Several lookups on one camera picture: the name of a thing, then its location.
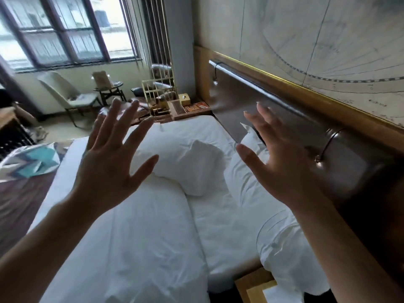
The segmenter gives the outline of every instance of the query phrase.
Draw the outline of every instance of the chair seat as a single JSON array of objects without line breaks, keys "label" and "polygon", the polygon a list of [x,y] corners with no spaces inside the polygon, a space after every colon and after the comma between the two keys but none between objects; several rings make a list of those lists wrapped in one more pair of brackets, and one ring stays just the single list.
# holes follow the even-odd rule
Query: chair seat
[{"label": "chair seat", "polygon": [[75,108],[92,105],[96,99],[97,94],[88,93],[88,94],[81,94],[75,100],[68,100],[68,102],[72,106],[72,108]]}]

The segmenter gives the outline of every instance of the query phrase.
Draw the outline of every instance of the headboard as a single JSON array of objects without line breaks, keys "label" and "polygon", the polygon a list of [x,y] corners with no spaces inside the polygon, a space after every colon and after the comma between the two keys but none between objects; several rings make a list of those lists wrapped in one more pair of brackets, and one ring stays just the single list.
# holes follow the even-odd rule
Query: headboard
[{"label": "headboard", "polygon": [[246,134],[240,122],[252,125],[243,111],[256,112],[257,101],[271,107],[316,162],[314,172],[326,195],[382,263],[378,255],[385,255],[385,251],[374,244],[375,232],[382,229],[377,215],[384,197],[404,174],[403,155],[297,104],[293,98],[275,95],[275,89],[223,62],[209,63],[210,107],[233,139],[240,142]]}]

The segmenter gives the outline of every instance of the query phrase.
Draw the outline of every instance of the map mural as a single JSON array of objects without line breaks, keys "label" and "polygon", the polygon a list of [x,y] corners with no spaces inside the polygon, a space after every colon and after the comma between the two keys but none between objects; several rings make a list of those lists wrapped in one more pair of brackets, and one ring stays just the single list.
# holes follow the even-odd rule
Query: map mural
[{"label": "map mural", "polygon": [[404,127],[404,0],[194,0],[197,44]]}]

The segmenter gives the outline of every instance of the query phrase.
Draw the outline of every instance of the tiled floor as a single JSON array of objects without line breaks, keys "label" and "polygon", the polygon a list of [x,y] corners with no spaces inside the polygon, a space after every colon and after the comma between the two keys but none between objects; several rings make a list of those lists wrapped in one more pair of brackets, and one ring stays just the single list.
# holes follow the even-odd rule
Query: tiled floor
[{"label": "tiled floor", "polygon": [[83,117],[76,113],[73,117],[78,128],[73,125],[67,115],[52,117],[41,122],[45,131],[48,132],[48,136],[43,142],[63,141],[88,136],[94,124],[94,114],[84,113]]}]

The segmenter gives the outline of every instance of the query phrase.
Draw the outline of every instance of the brown leather headboard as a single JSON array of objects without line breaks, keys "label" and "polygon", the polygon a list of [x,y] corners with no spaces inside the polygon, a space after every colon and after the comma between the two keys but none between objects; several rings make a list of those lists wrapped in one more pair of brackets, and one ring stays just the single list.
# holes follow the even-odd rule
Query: brown leather headboard
[{"label": "brown leather headboard", "polygon": [[[389,210],[386,194],[404,174],[402,154],[296,104],[293,98],[275,95],[275,89],[225,63],[209,63],[210,107],[233,139],[240,142],[246,134],[240,122],[252,125],[243,111],[256,112],[257,101],[271,107],[317,161],[314,172],[347,223],[382,265],[388,263],[391,253],[381,243],[388,232],[382,215]],[[386,265],[397,280],[397,272],[403,273],[401,263],[404,255]]]}]

